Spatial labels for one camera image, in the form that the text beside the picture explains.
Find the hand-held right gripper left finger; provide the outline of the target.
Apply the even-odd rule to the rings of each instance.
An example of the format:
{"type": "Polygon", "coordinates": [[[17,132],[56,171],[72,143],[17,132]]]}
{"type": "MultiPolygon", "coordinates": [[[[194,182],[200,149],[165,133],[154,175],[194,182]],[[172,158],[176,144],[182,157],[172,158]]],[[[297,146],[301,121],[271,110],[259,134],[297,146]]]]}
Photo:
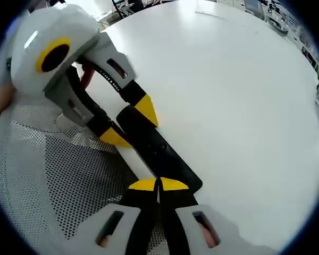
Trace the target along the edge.
{"type": "Polygon", "coordinates": [[[109,204],[78,227],[77,254],[146,254],[156,222],[158,180],[130,185],[118,204],[109,204]]]}

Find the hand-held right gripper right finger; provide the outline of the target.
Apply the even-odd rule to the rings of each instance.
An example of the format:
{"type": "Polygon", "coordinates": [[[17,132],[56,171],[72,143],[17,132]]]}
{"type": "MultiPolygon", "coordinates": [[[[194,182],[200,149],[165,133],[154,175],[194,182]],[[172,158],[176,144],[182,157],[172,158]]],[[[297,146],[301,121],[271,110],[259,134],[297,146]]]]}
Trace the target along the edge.
{"type": "Polygon", "coordinates": [[[240,236],[232,221],[199,204],[180,181],[162,177],[159,185],[162,226],[170,254],[277,254],[240,236]]]}

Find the person's left hand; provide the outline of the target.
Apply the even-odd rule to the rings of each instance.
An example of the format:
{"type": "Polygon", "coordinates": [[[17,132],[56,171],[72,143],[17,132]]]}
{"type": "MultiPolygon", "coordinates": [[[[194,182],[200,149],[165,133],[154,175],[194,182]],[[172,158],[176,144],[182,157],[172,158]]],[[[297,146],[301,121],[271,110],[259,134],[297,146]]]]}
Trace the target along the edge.
{"type": "Polygon", "coordinates": [[[83,74],[80,78],[81,85],[86,89],[90,84],[92,77],[95,73],[95,70],[87,64],[82,65],[83,74]]]}

